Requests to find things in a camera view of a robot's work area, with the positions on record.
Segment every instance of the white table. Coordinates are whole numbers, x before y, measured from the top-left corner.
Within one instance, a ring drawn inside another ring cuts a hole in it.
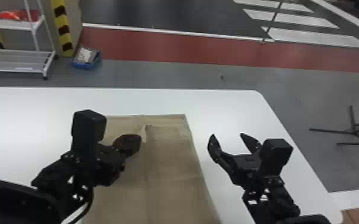
[[[224,151],[246,153],[239,133],[260,141],[284,138],[294,147],[281,176],[302,214],[342,215],[313,169],[261,94],[255,91],[168,89],[0,88],[0,179],[28,185],[70,148],[73,113],[105,115],[186,114],[209,193],[222,223],[253,223],[241,187],[208,155],[216,134]]]

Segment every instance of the white crosswalk stripe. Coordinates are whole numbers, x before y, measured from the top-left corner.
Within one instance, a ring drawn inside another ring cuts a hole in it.
[[[234,0],[234,2],[241,3],[241,4],[248,4],[248,5],[270,7],[270,8],[277,8],[279,5],[279,2],[267,1],[267,0]],[[306,13],[313,13],[312,10],[305,7],[304,5],[294,4],[294,3],[284,2],[283,5],[281,6],[281,8],[285,9],[285,10],[294,10],[294,11],[302,11],[302,12],[306,12]]]
[[[359,39],[355,38],[354,36],[307,32],[300,30],[287,30],[279,28],[271,28],[268,34],[277,41],[359,48]]]
[[[258,10],[243,10],[248,14],[252,19],[255,20],[265,20],[270,21],[274,13],[266,12],[266,11],[258,11]],[[311,17],[311,16],[304,16],[304,15],[291,15],[285,13],[278,13],[276,17],[276,22],[278,23],[294,23],[294,24],[301,24],[307,26],[321,26],[321,27],[329,27],[329,28],[339,28],[338,26],[334,25],[330,21],[326,20],[325,18],[318,18],[318,17]]]
[[[269,0],[233,0],[236,3],[245,4],[243,11],[252,19],[259,21],[271,21],[274,16],[273,8],[277,8],[279,1]],[[261,6],[271,8],[271,11],[250,10],[248,5]],[[281,9],[304,11],[313,13],[309,8],[301,4],[284,2]],[[325,18],[306,16],[306,15],[294,15],[291,13],[277,14],[274,21],[274,27],[270,29],[268,35],[276,41],[296,42],[296,43],[312,43],[318,45],[330,45],[330,46],[346,46],[352,48],[359,48],[359,39],[349,35],[339,35],[333,33],[320,33],[309,32],[304,30],[280,29],[276,28],[279,24],[299,24],[307,27],[325,27],[330,29],[339,29],[339,27]]]

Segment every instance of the gray floor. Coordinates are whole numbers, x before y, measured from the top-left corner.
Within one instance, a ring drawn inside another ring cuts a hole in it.
[[[350,136],[309,132],[346,129],[347,106],[359,122],[359,73],[104,60],[93,71],[60,59],[40,75],[0,73],[0,86],[254,89],[270,103],[329,191],[359,189],[359,147],[337,147]]]

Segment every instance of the black cable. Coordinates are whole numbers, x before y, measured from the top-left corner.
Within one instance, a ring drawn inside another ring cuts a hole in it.
[[[78,215],[75,217],[75,219],[73,219],[71,222],[69,222],[68,224],[75,224],[77,223],[81,218],[83,218],[91,209],[92,207],[92,203],[93,203],[93,197],[94,197],[94,193],[93,193],[93,187],[88,187],[89,189],[89,194],[90,194],[90,199],[88,201],[88,204],[86,205],[86,208]]]

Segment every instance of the beige cloth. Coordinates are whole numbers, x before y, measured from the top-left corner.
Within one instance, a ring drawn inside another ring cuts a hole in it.
[[[112,186],[95,188],[84,224],[219,223],[184,115],[107,117],[103,143],[125,133],[143,137],[141,150]]]

